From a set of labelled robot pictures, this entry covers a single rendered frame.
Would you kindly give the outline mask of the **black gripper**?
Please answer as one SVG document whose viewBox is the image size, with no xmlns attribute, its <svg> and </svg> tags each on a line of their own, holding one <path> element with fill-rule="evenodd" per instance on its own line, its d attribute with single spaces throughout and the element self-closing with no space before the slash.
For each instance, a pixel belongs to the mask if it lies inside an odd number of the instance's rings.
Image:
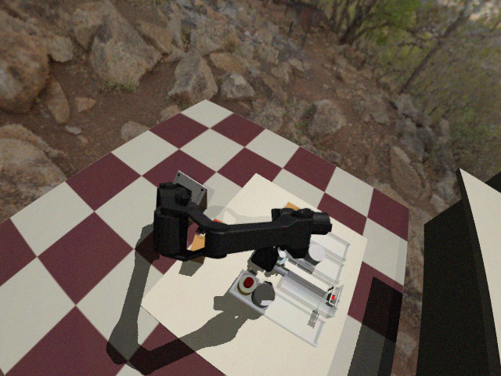
<svg viewBox="0 0 501 376">
<path fill-rule="evenodd" d="M 270 272 L 271 270 L 273 270 L 278 260 L 279 252 L 277 251 L 277 249 L 279 247 L 281 246 L 259 249 L 253 254 L 250 260 L 252 263 L 261 267 L 264 271 Z"/>
</svg>

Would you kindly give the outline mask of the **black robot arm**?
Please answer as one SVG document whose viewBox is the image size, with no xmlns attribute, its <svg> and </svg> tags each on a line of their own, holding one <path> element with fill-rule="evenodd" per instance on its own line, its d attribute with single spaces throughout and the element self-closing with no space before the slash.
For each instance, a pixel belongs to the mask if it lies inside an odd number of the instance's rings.
<svg viewBox="0 0 501 376">
<path fill-rule="evenodd" d="M 178 185 L 177 185 L 178 184 Z M 274 208 L 272 222 L 227 225 L 213 222 L 196 208 L 189 208 L 192 191 L 173 182 L 160 183 L 153 220 L 153 250 L 164 257 L 187 262 L 205 256 L 224 259 L 227 254 L 279 247 L 294 259 L 306 256 L 311 234 L 332 230 L 329 214 L 304 208 Z M 188 250 L 189 217 L 205 231 L 204 247 Z"/>
</svg>

